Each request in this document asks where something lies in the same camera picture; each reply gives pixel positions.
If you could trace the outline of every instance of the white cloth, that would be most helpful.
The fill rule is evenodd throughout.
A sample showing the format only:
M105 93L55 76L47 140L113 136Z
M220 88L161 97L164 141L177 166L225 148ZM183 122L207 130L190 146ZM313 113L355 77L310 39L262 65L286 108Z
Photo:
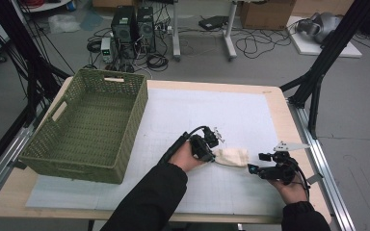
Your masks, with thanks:
M243 148L225 148L213 152L215 162L224 166L246 167L249 161L248 150Z

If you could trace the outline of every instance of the woven basket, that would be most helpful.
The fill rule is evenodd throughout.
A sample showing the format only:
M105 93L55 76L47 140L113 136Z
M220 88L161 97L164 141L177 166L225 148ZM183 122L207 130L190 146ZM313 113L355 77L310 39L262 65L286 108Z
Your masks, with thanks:
M120 184L147 98L143 75L81 69L19 159L42 175Z

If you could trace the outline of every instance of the wooden table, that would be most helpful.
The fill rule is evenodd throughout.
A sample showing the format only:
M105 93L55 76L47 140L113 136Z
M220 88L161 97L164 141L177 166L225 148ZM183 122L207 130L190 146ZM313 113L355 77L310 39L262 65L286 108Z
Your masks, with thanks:
M71 78L68 78L55 102L66 89ZM279 141L300 143L301 138L293 117L287 107L284 95L277 87L242 86L225 84L205 84L169 81L148 81L150 89L169 90L208 90L263 94L266 97L273 123ZM311 163L304 150L297 150L295 159L300 163L304 174L309 177L314 174ZM113 211L98 210L71 210L71 209L36 209L26 208L25 204L35 186L38 175L30 168L21 170L15 168L0 192L0 217L11 218L85 218L85 219L108 219ZM327 220L331 221L330 212L326 201L321 193L318 183L311 186L310 202ZM279 219L264 216L238 216L238 215L201 215L201 214L174 214L171 221L189 222L239 222L239 223L278 223Z

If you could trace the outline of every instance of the black sleeve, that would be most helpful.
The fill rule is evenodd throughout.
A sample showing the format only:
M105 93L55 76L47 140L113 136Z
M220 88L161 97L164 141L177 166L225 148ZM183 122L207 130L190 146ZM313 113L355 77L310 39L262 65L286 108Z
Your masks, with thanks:
M325 231L330 230L330 226L324 217L314 210L311 203L301 201L284 207L281 229L283 231Z
M172 164L153 167L101 230L161 230L185 194L187 181L180 167Z

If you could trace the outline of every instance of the floor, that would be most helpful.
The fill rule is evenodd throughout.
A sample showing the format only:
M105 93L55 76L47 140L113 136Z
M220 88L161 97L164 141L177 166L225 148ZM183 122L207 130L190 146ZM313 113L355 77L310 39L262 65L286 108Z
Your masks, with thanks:
M80 6L71 14L82 22L88 20L89 12L87 7ZM58 9L42 13L37 20L44 21L47 16L60 13L68 12ZM183 20L184 24L198 27L194 21L197 22L199 17ZM109 27L110 23L109 19L101 19L86 30L49 37L70 66L77 70L88 64L87 38L95 31ZM235 35L233 41L244 37ZM167 54L169 67L163 72L151 72L154 80L281 86L306 73L316 59L314 56L299 55L291 43L276 46L253 60L237 50L237 59L229 62L225 43L218 33L183 33L181 40L183 55L179 63L172 58L171 42L166 40L170 48ZM370 46L369 40L362 42ZM362 58L337 59L323 82L317 134L355 228L370 230L370 48L354 40L353 45L362 53ZM55 50L48 47L52 64L69 71ZM290 90L285 96L292 93L294 91ZM12 63L0 63L0 138L25 103ZM87 230L87 226L87 220L79 219L0 218L0 230L77 231ZM277 225L246 225L244 228L280 230ZM335 222L331 224L331 229L339 230Z

